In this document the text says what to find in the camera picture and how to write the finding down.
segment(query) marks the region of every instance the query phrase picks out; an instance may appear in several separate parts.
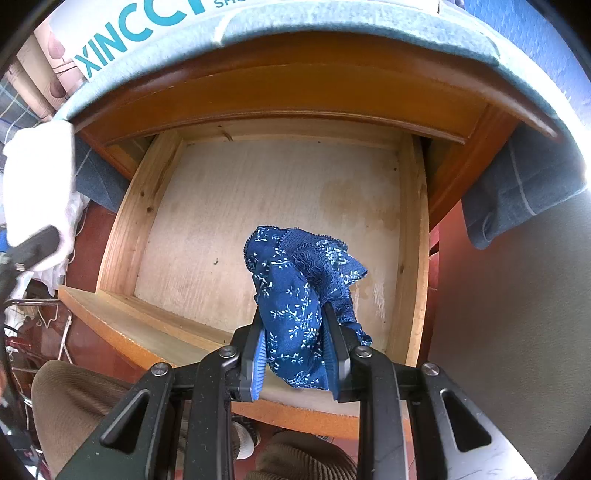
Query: wooden cabinet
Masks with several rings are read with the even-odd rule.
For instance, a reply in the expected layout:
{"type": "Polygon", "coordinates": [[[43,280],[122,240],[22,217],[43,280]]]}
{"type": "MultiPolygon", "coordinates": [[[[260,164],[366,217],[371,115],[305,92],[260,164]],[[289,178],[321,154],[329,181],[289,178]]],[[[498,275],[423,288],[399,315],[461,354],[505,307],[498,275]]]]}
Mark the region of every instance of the wooden cabinet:
{"type": "MultiPolygon", "coordinates": [[[[486,65],[368,35],[273,35],[133,80],[73,121],[132,181],[97,292],[65,287],[60,298],[143,367],[195,362],[252,320],[250,232],[297,226],[349,244],[369,269],[352,288],[359,321],[375,348],[414,365],[429,224],[520,121],[558,138],[486,65]],[[121,142],[153,134],[138,166],[121,142]]],[[[233,409],[357,436],[357,405],[327,392],[269,373],[261,398],[233,409]]]]}

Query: gray wall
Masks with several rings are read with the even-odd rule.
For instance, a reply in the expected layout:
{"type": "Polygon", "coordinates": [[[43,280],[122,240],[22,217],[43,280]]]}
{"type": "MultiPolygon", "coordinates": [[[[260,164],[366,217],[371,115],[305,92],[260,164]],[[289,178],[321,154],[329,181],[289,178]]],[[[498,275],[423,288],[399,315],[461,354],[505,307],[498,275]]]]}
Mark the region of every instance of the gray wall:
{"type": "Polygon", "coordinates": [[[456,206],[440,227],[439,271],[430,360],[553,478],[591,425],[591,194],[484,251],[456,206]]]}

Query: plaid fabric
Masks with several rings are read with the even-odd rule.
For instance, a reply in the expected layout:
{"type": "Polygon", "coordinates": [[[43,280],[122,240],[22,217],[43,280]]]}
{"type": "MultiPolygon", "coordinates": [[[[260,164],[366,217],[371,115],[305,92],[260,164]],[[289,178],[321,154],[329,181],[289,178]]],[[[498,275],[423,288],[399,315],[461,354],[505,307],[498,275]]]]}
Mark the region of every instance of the plaid fabric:
{"type": "MultiPolygon", "coordinates": [[[[6,77],[0,81],[0,171],[4,171],[4,145],[21,128],[31,128],[41,121],[12,87],[6,77]]],[[[74,172],[76,190],[99,205],[117,212],[129,186],[118,171],[92,150],[81,138],[75,140],[74,172]]]]}
{"type": "Polygon", "coordinates": [[[6,77],[0,80],[0,170],[4,170],[4,145],[21,128],[31,128],[41,121],[31,111],[6,77]]]}

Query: white cloth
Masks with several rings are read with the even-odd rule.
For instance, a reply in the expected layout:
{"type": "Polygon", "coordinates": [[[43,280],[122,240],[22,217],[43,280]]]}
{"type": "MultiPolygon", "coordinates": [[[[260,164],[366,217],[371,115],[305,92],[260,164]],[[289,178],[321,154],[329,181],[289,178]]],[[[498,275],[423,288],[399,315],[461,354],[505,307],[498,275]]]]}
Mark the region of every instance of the white cloth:
{"type": "Polygon", "coordinates": [[[2,204],[7,240],[19,245],[47,225],[60,232],[57,251],[23,273],[12,298],[22,298],[31,278],[54,294],[63,284],[74,232],[90,199],[73,191],[74,132],[65,121],[52,121],[18,131],[4,147],[2,204]]]}

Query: blue lettering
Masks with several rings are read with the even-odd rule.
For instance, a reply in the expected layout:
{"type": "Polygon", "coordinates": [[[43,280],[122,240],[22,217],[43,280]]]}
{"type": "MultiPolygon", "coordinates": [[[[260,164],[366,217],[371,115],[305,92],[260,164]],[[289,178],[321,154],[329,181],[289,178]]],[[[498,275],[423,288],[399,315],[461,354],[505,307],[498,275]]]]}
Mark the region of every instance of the blue lettering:
{"type": "Polygon", "coordinates": [[[103,54],[100,52],[98,47],[92,41],[92,38],[88,41],[88,45],[90,45],[90,48],[92,48],[92,50],[96,53],[96,56],[99,58],[100,62],[103,64],[103,66],[107,65],[107,61],[105,60],[103,54]]]}
{"type": "Polygon", "coordinates": [[[147,40],[154,30],[150,28],[144,28],[140,33],[133,33],[127,28],[127,17],[130,13],[135,12],[138,9],[138,4],[127,5],[119,14],[119,29],[125,38],[131,41],[144,41],[147,40]]]}
{"type": "MultiPolygon", "coordinates": [[[[88,57],[88,48],[86,48],[86,45],[82,47],[82,54],[85,57],[88,57]]],[[[92,63],[88,58],[80,57],[80,55],[76,55],[74,58],[78,61],[81,61],[86,66],[88,78],[92,78],[92,70],[96,70],[97,72],[100,71],[100,67],[96,63],[92,63]]]]}
{"type": "Polygon", "coordinates": [[[108,37],[105,37],[104,35],[101,35],[100,33],[97,33],[95,35],[95,40],[99,44],[99,47],[105,52],[105,55],[107,55],[107,58],[110,61],[113,61],[115,59],[115,57],[113,56],[113,54],[109,50],[109,47],[113,47],[116,50],[119,50],[121,53],[126,52],[127,47],[125,46],[125,43],[123,43],[123,40],[121,40],[121,37],[119,36],[119,34],[113,28],[113,25],[111,25],[111,22],[108,22],[105,25],[105,28],[107,29],[107,32],[109,32],[111,34],[112,38],[108,38],[108,37]]]}
{"type": "Polygon", "coordinates": [[[201,0],[189,0],[189,5],[191,6],[191,9],[193,10],[193,13],[195,15],[199,15],[202,14],[203,12],[205,12],[205,9],[203,8],[203,4],[201,3],[201,0]]]}
{"type": "Polygon", "coordinates": [[[177,10],[170,17],[161,17],[154,11],[154,0],[144,0],[144,11],[150,21],[161,27],[172,27],[187,16],[180,10],[177,10]]]}

